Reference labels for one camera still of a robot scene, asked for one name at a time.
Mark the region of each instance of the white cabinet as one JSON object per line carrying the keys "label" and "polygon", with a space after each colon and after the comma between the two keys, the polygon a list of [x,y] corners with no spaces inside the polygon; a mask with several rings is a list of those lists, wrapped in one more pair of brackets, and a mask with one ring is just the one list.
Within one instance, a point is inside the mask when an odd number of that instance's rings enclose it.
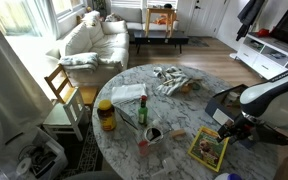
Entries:
{"label": "white cabinet", "polygon": [[257,73],[270,79],[288,70],[288,44],[271,37],[257,37],[249,33],[237,52],[242,60]]}

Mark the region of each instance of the children's book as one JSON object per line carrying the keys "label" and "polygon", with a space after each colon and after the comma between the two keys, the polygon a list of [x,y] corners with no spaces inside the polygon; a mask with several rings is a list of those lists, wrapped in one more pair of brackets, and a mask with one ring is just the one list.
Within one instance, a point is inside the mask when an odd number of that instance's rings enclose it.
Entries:
{"label": "children's book", "polygon": [[188,154],[208,168],[218,172],[222,164],[228,138],[218,143],[218,133],[202,126],[194,138]]}

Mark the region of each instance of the paper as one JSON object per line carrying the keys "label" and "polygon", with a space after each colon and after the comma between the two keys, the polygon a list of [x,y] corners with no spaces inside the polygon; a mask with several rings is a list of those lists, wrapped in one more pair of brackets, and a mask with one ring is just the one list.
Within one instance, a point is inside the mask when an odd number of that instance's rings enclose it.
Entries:
{"label": "paper", "polygon": [[145,84],[123,85],[113,87],[111,101],[113,104],[122,103],[134,99],[140,99],[142,95],[147,96]]}

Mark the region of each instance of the marble tabletop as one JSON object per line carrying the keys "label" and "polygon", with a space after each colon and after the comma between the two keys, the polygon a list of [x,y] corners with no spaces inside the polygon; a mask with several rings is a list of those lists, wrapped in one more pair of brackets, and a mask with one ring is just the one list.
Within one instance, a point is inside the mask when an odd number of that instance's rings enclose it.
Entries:
{"label": "marble tabletop", "polygon": [[[208,169],[188,155],[187,151],[201,126],[219,129],[220,125],[205,112],[205,107],[212,96],[231,86],[198,69],[175,65],[188,77],[201,77],[207,88],[165,96],[156,90],[162,81],[155,77],[153,68],[161,67],[166,70],[171,66],[173,65],[149,64],[128,69],[112,78],[99,92],[93,108],[93,130],[98,146],[112,168],[123,179],[151,179],[154,173],[163,169],[162,161],[171,157],[177,171],[165,177],[166,179],[214,179],[224,172],[239,174],[243,179],[273,179],[278,161],[275,145],[257,143],[251,149],[246,149],[240,143],[229,144],[219,172]],[[125,124],[118,118],[114,131],[102,130],[97,116],[98,103],[100,100],[110,99],[113,87],[131,84],[146,85],[149,114],[157,115],[173,129],[185,129],[184,139],[177,141],[166,136],[155,151],[141,157],[134,137],[124,130]],[[139,102],[135,101],[123,104],[120,108],[126,113],[136,114],[139,106]]]}

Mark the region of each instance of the wooden chair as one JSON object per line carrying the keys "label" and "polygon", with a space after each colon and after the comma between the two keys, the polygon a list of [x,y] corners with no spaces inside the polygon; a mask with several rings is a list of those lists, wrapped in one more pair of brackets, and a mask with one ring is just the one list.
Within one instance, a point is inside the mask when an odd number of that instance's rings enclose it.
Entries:
{"label": "wooden chair", "polygon": [[[58,76],[61,76],[63,78],[63,81],[60,82],[59,86],[56,88],[53,83],[53,80]],[[61,64],[59,64],[49,76],[44,77],[44,79],[54,92],[58,101],[62,104],[64,104],[68,100],[68,98],[74,91],[74,86],[67,77],[67,74]],[[88,87],[88,86],[79,87],[79,90],[82,94],[86,106],[91,106],[93,104],[97,94],[97,89],[98,89],[97,87]]]}
{"label": "wooden chair", "polygon": [[88,120],[88,115],[79,88],[75,88],[65,104],[57,103],[54,106],[43,122],[43,127],[55,140],[57,140],[56,134],[76,134],[77,139],[83,141],[83,136],[78,128],[78,124],[83,118]]}

